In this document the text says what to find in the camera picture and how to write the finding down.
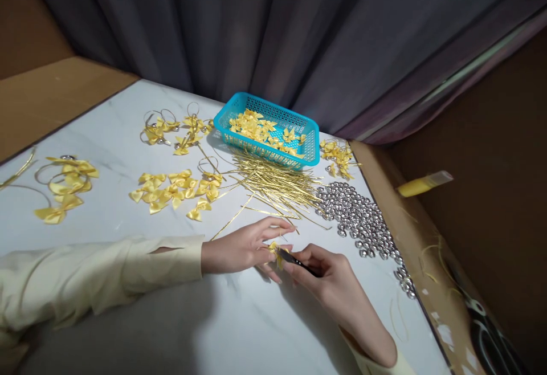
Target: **blue plastic basket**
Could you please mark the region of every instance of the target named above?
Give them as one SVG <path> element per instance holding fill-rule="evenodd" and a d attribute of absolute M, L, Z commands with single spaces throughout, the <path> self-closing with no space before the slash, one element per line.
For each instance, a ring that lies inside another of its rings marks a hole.
<path fill-rule="evenodd" d="M 259 112 L 265 120 L 276 122 L 275 132 L 271 132 L 271 134 L 279 140 L 283 139 L 285 128 L 289 131 L 294 129 L 295 134 L 298 136 L 305 134 L 306 140 L 303 145 L 298 146 L 298 140 L 288 144 L 288 147 L 296 149 L 298 154 L 305 154 L 304 158 L 281 152 L 266 144 L 230 131 L 230 119 L 237 118 L 238 114 L 244 113 L 246 108 Z M 319 163 L 319 127 L 315 121 L 249 93 L 234 94 L 217 114 L 214 123 L 226 144 L 241 147 L 267 160 L 295 170 L 300 170 L 303 166 L 315 166 Z"/>

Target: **table surface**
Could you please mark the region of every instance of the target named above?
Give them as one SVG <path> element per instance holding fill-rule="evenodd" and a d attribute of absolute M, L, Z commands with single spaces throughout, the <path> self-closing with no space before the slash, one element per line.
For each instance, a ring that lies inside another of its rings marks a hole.
<path fill-rule="evenodd" d="M 93 189 L 81 195 L 85 204 L 67 213 L 56 226 L 45 225 L 34 209 L 45 207 L 38 193 L 7 188 L 0 193 L 0 255 L 15 250 L 35 250 L 72 243 L 117 241 L 128 235 L 147 237 L 204 234 L 214 236 L 243 205 L 248 192 L 238 187 L 202 212 L 203 222 L 191 221 L 186 213 L 197 199 L 183 201 L 149 215 L 148 205 L 134 203 L 128 193 L 138 188 L 146 172 L 178 173 L 191 169 L 199 178 L 197 163 L 203 157 L 197 147 L 186 156 L 174 156 L 173 146 L 149 146 L 139 140 L 146 111 L 166 108 L 178 120 L 196 101 L 201 119 L 213 118 L 222 104 L 146 80 L 140 80 L 97 108 L 38 144 L 38 163 L 17 181 L 19 185 L 45 186 L 34 180 L 34 171 L 45 157 L 75 154 L 100 171 Z M 175 142 L 177 133 L 166 137 Z M 321 134 L 321 139 L 332 138 Z M 207 155 L 231 161 L 222 142 L 209 135 L 202 146 Z M 7 179 L 24 163 L 29 151 L 0 167 L 0 180 Z M 325 182 L 328 162 L 313 168 Z M 233 167 L 219 160 L 220 171 Z M 353 169 L 357 191 L 370 196 L 361 173 Z M 253 207 L 261 207 L 254 200 Z M 230 233 L 265 215 L 243 210 L 223 234 Z M 333 228 L 325 231 L 308 220 L 298 221 L 300 235 L 287 235 L 295 251 L 313 242 L 345 254 L 399 350 L 420 375 L 448 373 L 445 360 L 417 300 L 410 300 L 393 275 L 392 259 L 363 259 L 354 240 L 336 233 L 336 222 L 314 221 Z M 89 316 L 72 328 L 40 330 L 40 347 L 28 358 L 23 374 L 149 374 L 149 373 L 260 373 L 359 374 L 353 356 L 336 325 L 302 288 L 266 282 L 255 269 L 237 274 L 207 276 L 200 282 L 155 291 L 132 305 Z"/>

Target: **person's left hand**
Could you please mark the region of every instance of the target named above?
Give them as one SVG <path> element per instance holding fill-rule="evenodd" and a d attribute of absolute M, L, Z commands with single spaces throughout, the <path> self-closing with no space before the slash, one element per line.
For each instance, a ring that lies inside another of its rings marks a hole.
<path fill-rule="evenodd" d="M 281 218 L 266 217 L 222 238 L 205 242 L 201 248 L 201 271 L 203 274 L 224 274 L 257 266 L 273 281 L 281 283 L 267 264 L 275 261 L 276 256 L 268 250 L 264 241 L 294 230 L 295 227 Z M 281 247 L 289 251 L 292 249 L 292 245 Z"/>

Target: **yellow glue stick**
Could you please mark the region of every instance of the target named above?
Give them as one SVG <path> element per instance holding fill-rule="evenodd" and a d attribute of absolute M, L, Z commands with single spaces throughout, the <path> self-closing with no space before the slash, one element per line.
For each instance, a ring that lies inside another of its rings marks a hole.
<path fill-rule="evenodd" d="M 449 172 L 440 171 L 429 176 L 409 181 L 408 183 L 397 187 L 397 191 L 403 197 L 412 197 L 413 195 L 425 193 L 426 191 L 431 190 L 433 187 L 437 187 L 438 185 L 444 184 L 448 181 L 452 181 L 453 179 L 454 178 L 450 175 Z"/>

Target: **cream long-sleeve shirt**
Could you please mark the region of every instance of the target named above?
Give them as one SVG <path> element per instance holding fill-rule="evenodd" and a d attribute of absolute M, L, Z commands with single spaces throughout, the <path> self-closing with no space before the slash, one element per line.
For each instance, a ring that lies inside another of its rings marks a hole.
<path fill-rule="evenodd" d="M 145 292 L 200 279 L 203 239 L 133 237 L 1 257 L 0 373 L 15 370 L 28 349 L 19 340 L 34 324 L 54 320 L 57 328 L 69 326 L 90 309 L 99 314 Z M 161 247 L 174 250 L 151 254 Z M 393 368 L 385 368 L 348 345 L 363 374 L 414 374 L 401 354 Z"/>

